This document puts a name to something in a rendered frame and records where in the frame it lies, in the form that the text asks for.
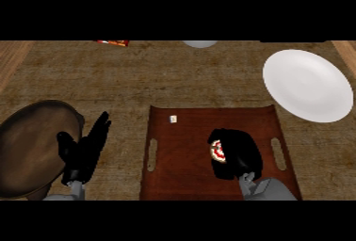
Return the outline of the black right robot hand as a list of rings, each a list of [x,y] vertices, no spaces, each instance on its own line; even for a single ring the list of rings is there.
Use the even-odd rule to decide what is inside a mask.
[[[253,178],[261,177],[262,159],[255,142],[249,134],[240,130],[214,129],[206,143],[221,141],[225,163],[221,164],[211,158],[214,175],[218,179],[231,180],[245,173],[253,173]]]

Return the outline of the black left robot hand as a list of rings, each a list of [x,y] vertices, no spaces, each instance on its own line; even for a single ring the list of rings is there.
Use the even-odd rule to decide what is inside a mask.
[[[58,158],[64,164],[60,183],[69,185],[78,181],[85,184],[90,181],[100,158],[100,152],[106,145],[106,134],[110,126],[107,113],[103,112],[95,120],[85,137],[75,141],[66,132],[57,133]]]

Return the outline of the red and white cupcake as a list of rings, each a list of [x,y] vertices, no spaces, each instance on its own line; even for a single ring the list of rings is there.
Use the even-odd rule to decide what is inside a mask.
[[[220,140],[214,140],[209,144],[209,155],[217,162],[221,164],[225,163],[225,155],[222,152],[222,145]]]

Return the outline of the brown wooden tray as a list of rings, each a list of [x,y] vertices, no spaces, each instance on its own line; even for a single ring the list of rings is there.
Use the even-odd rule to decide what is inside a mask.
[[[177,122],[169,123],[169,116]],[[249,133],[262,159],[261,176],[276,178],[296,198],[301,197],[293,167],[279,169],[273,141],[282,130],[273,106],[255,108],[157,108],[147,121],[147,141],[156,142],[155,164],[144,165],[138,198],[143,200],[196,201],[239,200],[239,184],[218,179],[211,166],[209,145],[214,129]]]

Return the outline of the white oval plate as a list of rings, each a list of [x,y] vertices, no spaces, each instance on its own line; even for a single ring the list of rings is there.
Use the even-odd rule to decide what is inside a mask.
[[[301,119],[327,123],[351,111],[352,89],[335,65],[295,49],[273,53],[262,65],[265,89],[283,109]]]

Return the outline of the round brown wooden bowl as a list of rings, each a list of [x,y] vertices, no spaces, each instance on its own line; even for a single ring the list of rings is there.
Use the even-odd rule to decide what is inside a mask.
[[[20,108],[0,123],[0,199],[33,195],[63,170],[57,133],[82,137],[84,118],[61,101],[39,101]]]

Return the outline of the red and orange packet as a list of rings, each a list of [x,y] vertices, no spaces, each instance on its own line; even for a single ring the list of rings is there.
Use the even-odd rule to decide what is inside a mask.
[[[110,44],[115,46],[122,46],[126,47],[129,41],[128,40],[95,40],[97,43],[104,43],[104,44]]]

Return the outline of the pale grey round object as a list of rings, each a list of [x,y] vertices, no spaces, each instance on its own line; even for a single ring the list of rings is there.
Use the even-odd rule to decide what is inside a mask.
[[[187,46],[200,49],[200,48],[211,47],[217,42],[214,40],[186,40],[183,43]]]

